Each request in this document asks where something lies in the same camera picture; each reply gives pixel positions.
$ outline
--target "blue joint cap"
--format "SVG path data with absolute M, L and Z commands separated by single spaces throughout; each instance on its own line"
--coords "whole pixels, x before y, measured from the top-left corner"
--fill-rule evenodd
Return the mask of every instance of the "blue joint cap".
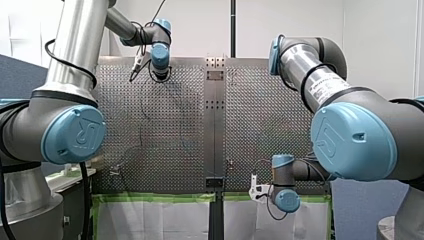
M 312 120 L 311 140 L 320 164 L 339 178 L 377 181 L 396 166 L 396 142 L 389 128 L 377 115 L 352 103 L 320 109 Z
M 165 28 L 169 33 L 171 33 L 171 23 L 163 18 L 158 18 L 154 20 L 155 23 L 161 25 L 163 28 Z
M 14 98 L 5 98 L 5 99 L 0 99 L 0 105 L 6 105 L 9 103 L 14 103 L 14 102 L 20 102 L 20 101 L 24 101 L 27 99 L 14 99 Z
M 286 166 L 294 161 L 294 156 L 290 154 L 272 156 L 272 168 Z
M 283 189 L 275 195 L 275 205 L 283 212 L 294 213 L 300 208 L 300 197 L 291 189 Z
M 166 44 L 155 43 L 151 51 L 153 67 L 164 70 L 169 66 L 169 48 Z
M 88 105 L 73 106 L 47 127 L 41 142 L 46 161 L 54 164 L 80 163 L 90 159 L 103 142 L 103 115 Z
M 279 45 L 280 41 L 283 38 L 276 37 L 271 44 L 271 49 L 269 51 L 269 59 L 268 59 L 268 67 L 269 67 L 269 73 L 273 76 L 279 75 L 279 66 L 278 66 L 278 53 L 279 51 Z
M 415 100 L 418 100 L 420 102 L 424 102 L 424 96 L 419 96 Z

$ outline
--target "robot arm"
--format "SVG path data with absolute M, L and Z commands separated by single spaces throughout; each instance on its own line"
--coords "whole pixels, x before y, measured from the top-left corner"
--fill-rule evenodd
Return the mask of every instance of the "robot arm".
M 328 39 L 277 37 L 269 70 L 298 91 L 305 107 L 314 113 L 311 141 L 318 160 L 314 164 L 325 179 L 395 179 L 422 186 L 424 104 L 420 99 L 387 101 L 371 89 L 351 86 L 345 81 L 343 53 Z M 274 156 L 272 164 L 269 197 L 281 211 L 294 212 L 300 206 L 294 181 L 305 180 L 305 172 L 299 171 L 302 165 L 289 155 Z M 319 176 L 308 179 L 322 180 Z M 253 185 L 251 196 L 257 200 L 259 188 Z
M 139 28 L 128 21 L 115 8 L 108 10 L 106 27 L 120 36 L 125 46 L 152 45 L 151 64 L 153 73 L 163 81 L 169 74 L 169 48 L 171 45 L 171 24 L 164 19 L 156 19 Z M 142 58 L 136 58 L 133 71 L 140 71 Z
M 55 60 L 44 85 L 34 89 L 30 100 L 0 100 L 0 176 L 5 179 L 4 187 L 0 186 L 5 194 L 0 199 L 5 210 L 0 213 L 5 217 L 0 218 L 6 222 L 0 224 L 0 239 L 7 239 L 3 232 L 7 222 L 17 239 L 62 239 L 62 198 L 52 196 L 40 165 L 44 161 L 83 163 L 103 142 L 106 126 L 92 90 L 105 25 L 126 45 L 154 45 L 153 71 L 158 79 L 168 75 L 169 22 L 155 20 L 137 29 L 111 8 L 114 3 L 65 1 L 53 50 Z M 35 229 L 32 224 L 40 234 L 27 231 Z

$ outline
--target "logo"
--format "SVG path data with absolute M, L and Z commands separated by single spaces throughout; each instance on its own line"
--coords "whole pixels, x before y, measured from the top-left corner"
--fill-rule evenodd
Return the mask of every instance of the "logo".
M 331 127 L 330 122 L 324 119 L 315 141 L 321 152 L 328 158 L 332 158 L 336 154 L 336 143 L 343 141 L 343 138 Z
M 81 131 L 77 134 L 77 145 L 74 147 L 94 150 L 96 148 L 100 124 L 83 118 L 79 121 L 79 126 Z

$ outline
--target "black bracket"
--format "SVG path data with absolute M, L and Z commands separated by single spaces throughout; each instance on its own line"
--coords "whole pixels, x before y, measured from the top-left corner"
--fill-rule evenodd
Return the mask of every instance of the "black bracket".
M 224 186 L 223 177 L 207 177 L 206 188 L 222 188 Z

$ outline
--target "perforated metal panel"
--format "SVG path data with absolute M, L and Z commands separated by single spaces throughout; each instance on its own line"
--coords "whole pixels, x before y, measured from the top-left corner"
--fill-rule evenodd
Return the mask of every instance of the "perforated metal panel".
M 129 83 L 132 58 L 100 60 L 97 91 L 108 132 L 95 192 L 202 193 L 206 176 L 222 175 L 226 191 L 247 191 L 257 160 L 311 150 L 311 114 L 298 93 L 268 74 L 266 59 L 225 59 L 222 80 L 207 80 L 208 63 L 173 59 L 173 77 L 157 84 L 147 70 Z M 269 182 L 270 166 L 258 166 L 259 181 Z M 301 194 L 323 189 L 298 187 Z
M 228 191 L 247 191 L 260 159 L 274 154 L 304 157 L 311 151 L 312 115 L 297 92 L 270 76 L 265 59 L 228 59 L 226 78 L 225 156 Z M 271 181 L 269 164 L 258 164 L 259 182 Z M 302 189 L 322 189 L 313 182 Z
M 97 69 L 106 118 L 96 192 L 204 192 L 203 59 L 173 60 L 158 84 L 142 71 L 129 83 L 132 58 L 106 58 Z

